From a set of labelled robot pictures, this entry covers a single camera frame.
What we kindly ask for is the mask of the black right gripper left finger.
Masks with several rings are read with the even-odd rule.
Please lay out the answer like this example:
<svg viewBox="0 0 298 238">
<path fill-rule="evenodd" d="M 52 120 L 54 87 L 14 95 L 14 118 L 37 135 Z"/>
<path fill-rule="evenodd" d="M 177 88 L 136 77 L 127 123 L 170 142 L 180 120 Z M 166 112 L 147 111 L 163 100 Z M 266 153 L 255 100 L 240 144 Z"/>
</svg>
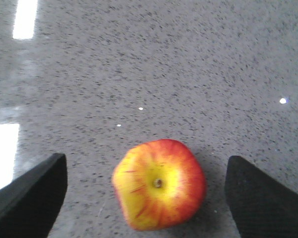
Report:
<svg viewBox="0 0 298 238">
<path fill-rule="evenodd" d="M 67 188 L 66 156 L 55 153 L 0 189 L 0 238 L 46 238 Z"/>
</svg>

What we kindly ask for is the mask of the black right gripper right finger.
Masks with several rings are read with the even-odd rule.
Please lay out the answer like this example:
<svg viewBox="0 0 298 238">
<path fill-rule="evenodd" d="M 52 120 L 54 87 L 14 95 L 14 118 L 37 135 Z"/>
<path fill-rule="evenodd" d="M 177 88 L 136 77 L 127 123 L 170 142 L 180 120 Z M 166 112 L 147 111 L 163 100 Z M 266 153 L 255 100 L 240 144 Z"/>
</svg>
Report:
<svg viewBox="0 0 298 238">
<path fill-rule="evenodd" d="M 243 157 L 229 158 L 224 192 L 242 238 L 298 238 L 298 194 Z"/>
</svg>

